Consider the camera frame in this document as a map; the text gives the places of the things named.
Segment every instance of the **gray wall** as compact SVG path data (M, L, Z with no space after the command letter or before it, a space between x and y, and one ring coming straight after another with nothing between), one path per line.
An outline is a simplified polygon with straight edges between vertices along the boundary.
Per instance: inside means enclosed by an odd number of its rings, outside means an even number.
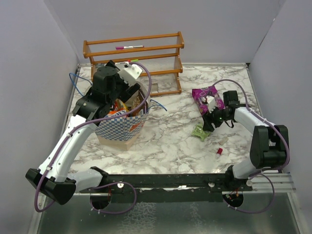
M183 62L251 62L285 0L45 1L81 62L84 40L177 31Z
M60 136L77 56L42 0L0 1L0 233L26 233L25 179Z
M312 1L287 0L250 65L266 118L289 129L291 161L302 210L312 220Z

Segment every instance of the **dish rack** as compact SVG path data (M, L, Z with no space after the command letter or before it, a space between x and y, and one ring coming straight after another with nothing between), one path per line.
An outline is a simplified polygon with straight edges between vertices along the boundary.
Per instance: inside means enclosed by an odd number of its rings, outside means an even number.
M116 50L118 46L143 45L142 48ZM83 42L83 56L91 63L91 78L97 69L109 60L116 64L138 59L151 75L173 74L176 90L151 93L152 97L170 94L181 94L179 73L183 72L180 49L184 48L181 32L152 36L96 40Z

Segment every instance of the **marble table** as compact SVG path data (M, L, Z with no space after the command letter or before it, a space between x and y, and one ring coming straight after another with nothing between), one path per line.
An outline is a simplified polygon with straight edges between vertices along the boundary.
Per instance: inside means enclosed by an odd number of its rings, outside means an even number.
M91 68L81 67L80 76L90 79ZM175 81L168 76L152 77L158 83L158 89L165 91L175 89ZM245 89L249 104L258 110L258 105L245 66L198 66L184 67L180 74L182 94L155 97L168 111L153 107L143 130L131 146L123 151L101 145L93 133L84 143L75 158L70 172L79 172L97 166L111 174L177 174L177 173L222 173L233 164L249 156L252 135L239 123L234 128L223 124L204 142L191 132L197 123L203 120L192 98L193 88L203 88L215 81L228 78L238 81ZM78 80L78 88L84 92L89 86L87 81ZM241 102L242 92L230 82L216 85L219 94L228 90L237 90ZM74 93L71 110L81 96ZM220 146L218 142L228 137ZM222 148L221 156L216 156Z

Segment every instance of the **pink marker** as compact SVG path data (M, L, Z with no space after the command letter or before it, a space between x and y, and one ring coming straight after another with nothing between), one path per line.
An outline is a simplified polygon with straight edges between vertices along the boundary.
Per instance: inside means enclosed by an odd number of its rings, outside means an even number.
M117 50L123 50L123 49L133 49L133 48L144 48L144 45L135 45L135 46L116 46Z
M222 154L223 149L219 148L218 152L216 153L216 156L220 156Z

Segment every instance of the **red bottle cap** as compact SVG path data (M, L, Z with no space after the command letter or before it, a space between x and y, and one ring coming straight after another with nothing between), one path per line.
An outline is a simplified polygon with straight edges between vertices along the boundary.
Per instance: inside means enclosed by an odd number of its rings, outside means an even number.
M217 154L221 155L222 151L223 151L223 149L219 148Z

